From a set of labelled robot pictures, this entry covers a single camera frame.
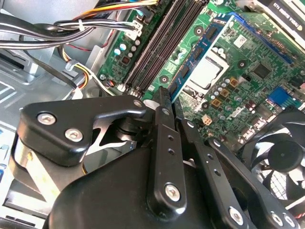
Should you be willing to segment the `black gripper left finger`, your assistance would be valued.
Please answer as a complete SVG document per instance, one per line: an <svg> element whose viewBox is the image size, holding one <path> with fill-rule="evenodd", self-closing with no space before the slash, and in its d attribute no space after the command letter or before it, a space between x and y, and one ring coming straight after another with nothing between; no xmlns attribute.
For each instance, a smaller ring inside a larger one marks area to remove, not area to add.
<svg viewBox="0 0 305 229"><path fill-rule="evenodd" d="M176 131L174 122L164 88L145 102L120 95L29 104L20 114L9 167L53 208L72 182L133 150L152 149L159 127Z"/></svg>

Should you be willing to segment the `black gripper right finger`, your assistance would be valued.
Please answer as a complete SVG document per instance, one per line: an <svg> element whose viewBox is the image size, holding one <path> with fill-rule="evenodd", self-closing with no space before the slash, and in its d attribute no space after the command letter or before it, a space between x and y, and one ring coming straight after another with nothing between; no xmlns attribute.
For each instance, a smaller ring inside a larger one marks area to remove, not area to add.
<svg viewBox="0 0 305 229"><path fill-rule="evenodd" d="M298 229L293 215L215 137L204 142L196 125L173 103L183 158L193 159L215 229Z"/></svg>

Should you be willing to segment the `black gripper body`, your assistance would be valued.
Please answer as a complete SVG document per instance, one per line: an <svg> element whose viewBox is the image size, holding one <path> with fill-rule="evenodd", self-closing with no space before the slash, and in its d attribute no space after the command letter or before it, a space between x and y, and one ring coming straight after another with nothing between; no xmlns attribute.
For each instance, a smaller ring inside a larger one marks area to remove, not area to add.
<svg viewBox="0 0 305 229"><path fill-rule="evenodd" d="M182 136L164 125L152 149L133 150L68 185L51 229L214 229Z"/></svg>

